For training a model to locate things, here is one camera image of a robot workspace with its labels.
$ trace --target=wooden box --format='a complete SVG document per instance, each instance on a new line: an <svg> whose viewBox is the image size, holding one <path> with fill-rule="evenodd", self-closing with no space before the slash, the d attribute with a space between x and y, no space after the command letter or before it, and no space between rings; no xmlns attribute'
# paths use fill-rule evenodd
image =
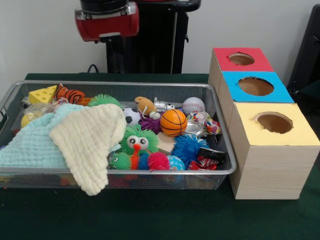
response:
<svg viewBox="0 0 320 240"><path fill-rule="evenodd" d="M218 98L227 128L234 102L294 103L275 72L223 71Z"/></svg>
<svg viewBox="0 0 320 240"><path fill-rule="evenodd" d="M259 48L214 48L208 84L219 94L222 72L273 72L268 59Z"/></svg>
<svg viewBox="0 0 320 240"><path fill-rule="evenodd" d="M229 134L236 199L298 199L320 142L297 104L235 103Z"/></svg>

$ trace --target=black cable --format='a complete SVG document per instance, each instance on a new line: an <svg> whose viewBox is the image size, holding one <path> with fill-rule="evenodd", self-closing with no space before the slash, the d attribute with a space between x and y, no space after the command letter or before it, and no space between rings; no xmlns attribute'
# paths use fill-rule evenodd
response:
<svg viewBox="0 0 320 240"><path fill-rule="evenodd" d="M98 68L97 68L97 66L96 66L95 64L91 64L91 65L89 66L87 73L90 73L90 71L91 71L92 68L94 68L94 70L95 70L96 73L99 73L99 70L98 70Z"/></svg>

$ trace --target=orange basketball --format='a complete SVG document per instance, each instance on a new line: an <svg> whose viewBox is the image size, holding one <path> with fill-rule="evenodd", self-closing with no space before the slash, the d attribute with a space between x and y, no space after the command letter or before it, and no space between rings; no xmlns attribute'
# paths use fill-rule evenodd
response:
<svg viewBox="0 0 320 240"><path fill-rule="evenodd" d="M179 136L183 134L187 128L186 115L176 109L166 111L160 119L160 126L162 131L168 136Z"/></svg>

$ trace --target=white wall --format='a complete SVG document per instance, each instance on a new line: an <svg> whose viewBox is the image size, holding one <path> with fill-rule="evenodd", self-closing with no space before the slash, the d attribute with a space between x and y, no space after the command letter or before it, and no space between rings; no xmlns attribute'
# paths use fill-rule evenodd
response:
<svg viewBox="0 0 320 240"><path fill-rule="evenodd" d="M207 73L213 47L259 47L287 83L318 0L202 0L189 14L184 73ZM103 44L83 42L79 0L0 0L0 98L27 73L106 71Z"/></svg>

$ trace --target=googly eye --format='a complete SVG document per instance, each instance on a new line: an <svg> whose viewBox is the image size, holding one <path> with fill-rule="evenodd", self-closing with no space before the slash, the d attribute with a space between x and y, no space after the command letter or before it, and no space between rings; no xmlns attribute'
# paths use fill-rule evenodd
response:
<svg viewBox="0 0 320 240"><path fill-rule="evenodd" d="M139 138L137 136L129 136L128 139L126 140L126 144L129 146L129 148L133 149L134 144L138 143Z"/></svg>
<svg viewBox="0 0 320 240"><path fill-rule="evenodd" d="M149 141L145 137L139 137L139 145L141 150L146 150L149 147Z"/></svg>

